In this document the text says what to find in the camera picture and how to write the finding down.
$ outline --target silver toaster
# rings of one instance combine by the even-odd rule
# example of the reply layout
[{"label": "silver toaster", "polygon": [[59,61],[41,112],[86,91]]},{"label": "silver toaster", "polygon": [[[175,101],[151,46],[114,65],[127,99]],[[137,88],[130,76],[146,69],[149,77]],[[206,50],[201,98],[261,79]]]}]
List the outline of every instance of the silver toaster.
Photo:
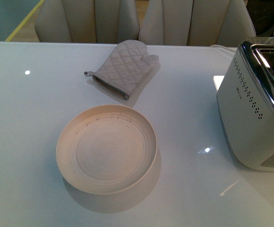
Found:
[{"label": "silver toaster", "polygon": [[234,156],[249,168],[274,172],[274,46],[239,45],[217,102]]}]

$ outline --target glossy table surface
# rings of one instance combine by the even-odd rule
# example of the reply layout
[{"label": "glossy table surface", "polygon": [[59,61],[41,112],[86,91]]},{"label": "glossy table surface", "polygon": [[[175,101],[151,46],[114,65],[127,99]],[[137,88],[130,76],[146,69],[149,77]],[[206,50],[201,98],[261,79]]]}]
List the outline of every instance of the glossy table surface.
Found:
[{"label": "glossy table surface", "polygon": [[[0,226],[274,227],[274,173],[237,163],[219,118],[213,76],[234,52],[148,46],[160,67],[124,101],[84,76],[114,47],[0,43]],[[134,199],[80,192],[56,164],[67,123],[106,104],[137,110],[158,138],[156,172]]]}]

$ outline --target plate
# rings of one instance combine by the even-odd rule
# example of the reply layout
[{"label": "plate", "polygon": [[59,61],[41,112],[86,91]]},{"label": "plate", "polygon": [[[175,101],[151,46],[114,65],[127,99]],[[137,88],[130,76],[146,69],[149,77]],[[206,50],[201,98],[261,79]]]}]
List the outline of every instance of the plate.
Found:
[{"label": "plate", "polygon": [[123,191],[140,181],[157,154],[150,122],[121,105],[88,109],[71,120],[56,147],[63,177],[75,188],[92,194]]}]

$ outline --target quilted oven mitt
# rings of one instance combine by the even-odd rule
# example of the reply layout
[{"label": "quilted oven mitt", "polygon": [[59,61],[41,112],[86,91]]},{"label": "quilted oven mitt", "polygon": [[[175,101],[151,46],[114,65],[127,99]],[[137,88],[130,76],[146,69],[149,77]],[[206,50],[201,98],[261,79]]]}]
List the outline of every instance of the quilted oven mitt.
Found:
[{"label": "quilted oven mitt", "polygon": [[103,86],[117,91],[128,99],[139,82],[155,67],[159,57],[149,55],[146,45],[137,40],[118,44],[96,72],[86,71],[86,76]]}]

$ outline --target chair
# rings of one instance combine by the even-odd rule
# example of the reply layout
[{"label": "chair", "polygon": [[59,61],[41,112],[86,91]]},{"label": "chair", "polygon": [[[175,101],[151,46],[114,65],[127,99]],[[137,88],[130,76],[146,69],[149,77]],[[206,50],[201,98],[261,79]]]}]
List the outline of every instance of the chair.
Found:
[{"label": "chair", "polygon": [[256,32],[243,0],[149,0],[139,40],[237,47]]},{"label": "chair", "polygon": [[40,42],[117,44],[139,30],[134,0],[45,0],[35,22]]}]

